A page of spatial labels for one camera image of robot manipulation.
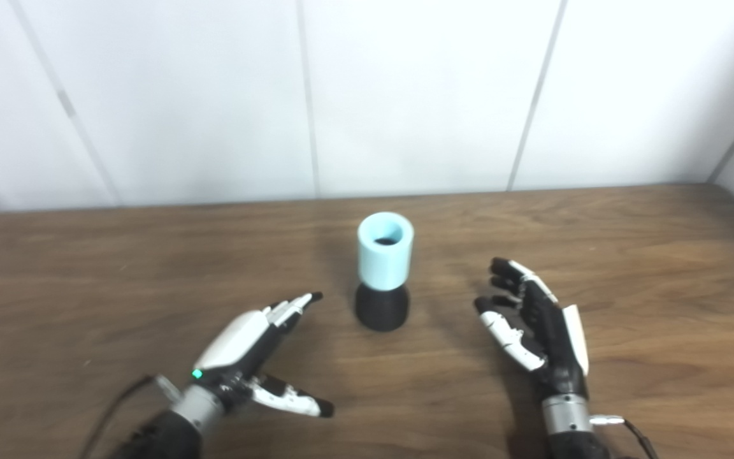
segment wooden table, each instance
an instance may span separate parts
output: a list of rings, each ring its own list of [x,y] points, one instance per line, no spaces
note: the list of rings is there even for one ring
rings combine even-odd
[[[352,313],[356,226],[384,210],[416,228],[410,319],[388,334]],[[734,198],[714,186],[0,214],[0,458],[74,457],[138,375],[182,385],[237,314],[321,290],[266,369],[335,418],[252,406],[206,457],[543,459],[526,377],[471,305],[495,255],[579,303],[595,412],[663,459],[734,458]],[[164,406],[130,401],[96,456]]]

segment light blue cup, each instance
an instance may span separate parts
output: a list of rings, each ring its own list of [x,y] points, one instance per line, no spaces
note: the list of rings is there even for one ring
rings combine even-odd
[[[379,212],[359,224],[359,278],[372,290],[399,288],[410,275],[414,230],[394,212]]]

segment black fingertip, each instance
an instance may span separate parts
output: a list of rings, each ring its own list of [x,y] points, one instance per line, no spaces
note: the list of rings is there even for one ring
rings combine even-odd
[[[483,314],[487,311],[494,311],[494,304],[489,297],[478,296],[475,299],[475,309],[477,309],[477,314]]]
[[[508,258],[501,258],[500,256],[495,256],[495,258],[492,259],[492,265],[489,268],[490,271],[494,274],[498,274],[500,276],[506,275],[507,270],[512,265],[509,265],[509,259]]]
[[[327,400],[322,400],[321,398],[317,398],[315,401],[317,401],[317,404],[319,405],[319,418],[333,417],[333,413],[336,409],[332,403]]]

